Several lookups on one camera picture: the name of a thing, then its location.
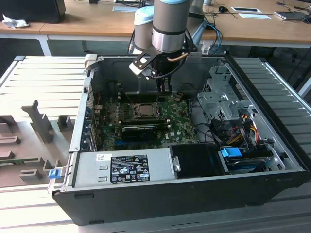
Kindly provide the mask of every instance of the black computer case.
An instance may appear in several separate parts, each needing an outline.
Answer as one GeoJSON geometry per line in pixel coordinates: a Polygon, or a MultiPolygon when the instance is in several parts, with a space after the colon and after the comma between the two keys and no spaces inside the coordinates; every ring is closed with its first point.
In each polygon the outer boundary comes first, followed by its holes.
{"type": "Polygon", "coordinates": [[[2,14],[27,22],[59,23],[65,15],[64,0],[0,0],[2,14]]]}

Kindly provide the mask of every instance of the desk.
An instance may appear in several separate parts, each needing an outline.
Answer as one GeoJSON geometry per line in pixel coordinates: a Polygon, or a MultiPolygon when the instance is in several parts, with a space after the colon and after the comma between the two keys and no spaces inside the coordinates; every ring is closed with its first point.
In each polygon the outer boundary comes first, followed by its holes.
{"type": "MultiPolygon", "coordinates": [[[[9,29],[0,25],[0,37],[39,40],[45,56],[51,56],[48,40],[82,41],[129,41],[134,28],[133,12],[112,11],[112,1],[90,5],[88,1],[65,0],[66,15],[62,23],[30,23],[29,28],[9,29]]],[[[231,12],[231,6],[256,7],[262,13],[287,11],[276,5],[276,0],[218,0],[231,12]]],[[[286,4],[306,7],[307,3],[287,0],[286,4]]],[[[217,11],[218,5],[206,7],[205,11],[217,11]]],[[[223,45],[267,46],[308,48],[311,45],[311,25],[303,22],[282,22],[276,15],[272,20],[243,19],[238,14],[218,14],[216,25],[223,33],[223,45]]],[[[206,30],[202,43],[209,46],[215,39],[215,32],[206,30]]]]}
{"type": "MultiPolygon", "coordinates": [[[[262,14],[273,14],[274,11],[287,11],[287,8],[276,4],[276,0],[218,0],[230,12],[235,12],[231,6],[258,8],[262,14]]],[[[307,7],[310,4],[298,1],[285,1],[292,10],[294,6],[307,7]]],[[[218,12],[219,5],[206,7],[206,12],[218,12]]],[[[311,45],[311,25],[304,22],[282,21],[277,15],[268,15],[270,19],[242,18],[238,14],[221,14],[215,18],[217,28],[223,33],[225,45],[268,46],[268,47],[294,47],[308,48],[311,45]]],[[[214,38],[205,32],[202,39],[209,43],[214,38]]]]}

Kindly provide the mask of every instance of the power supply label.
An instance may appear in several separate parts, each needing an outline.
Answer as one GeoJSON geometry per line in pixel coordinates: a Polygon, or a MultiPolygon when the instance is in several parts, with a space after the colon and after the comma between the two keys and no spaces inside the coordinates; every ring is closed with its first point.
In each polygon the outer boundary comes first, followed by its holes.
{"type": "Polygon", "coordinates": [[[147,155],[111,158],[110,182],[129,183],[150,180],[147,155]]]}

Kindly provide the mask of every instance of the blue tab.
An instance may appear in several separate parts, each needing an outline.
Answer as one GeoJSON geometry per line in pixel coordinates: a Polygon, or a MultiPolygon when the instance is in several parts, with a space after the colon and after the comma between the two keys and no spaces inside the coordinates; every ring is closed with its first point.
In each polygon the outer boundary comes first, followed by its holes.
{"type": "Polygon", "coordinates": [[[242,157],[240,149],[237,147],[226,147],[221,150],[223,157],[242,157]]]}
{"type": "Polygon", "coordinates": [[[61,168],[51,169],[49,171],[48,177],[50,179],[60,179],[60,178],[62,178],[62,169],[61,168]]]}

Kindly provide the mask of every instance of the metal chassis panel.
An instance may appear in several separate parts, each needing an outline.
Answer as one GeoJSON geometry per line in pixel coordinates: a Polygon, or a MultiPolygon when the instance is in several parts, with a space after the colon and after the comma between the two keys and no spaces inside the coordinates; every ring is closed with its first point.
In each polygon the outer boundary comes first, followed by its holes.
{"type": "Polygon", "coordinates": [[[282,190],[299,187],[311,178],[310,158],[234,59],[230,56],[223,59],[230,64],[238,81],[306,171],[133,187],[54,191],[52,198],[75,224],[129,221],[263,205],[282,190]]]}
{"type": "Polygon", "coordinates": [[[272,128],[276,131],[277,135],[279,135],[279,137],[284,142],[285,146],[293,154],[295,159],[304,169],[310,171],[311,159],[304,152],[304,150],[298,144],[293,135],[288,131],[283,122],[275,114],[267,101],[262,97],[260,92],[255,88],[255,86],[244,73],[244,71],[239,67],[238,63],[233,59],[233,57],[229,55],[225,56],[225,61],[232,68],[231,72],[235,74],[235,78],[239,82],[240,86],[242,88],[244,87],[244,91],[247,92],[248,96],[252,98],[254,103],[263,112],[264,116],[267,118],[272,128]]]}

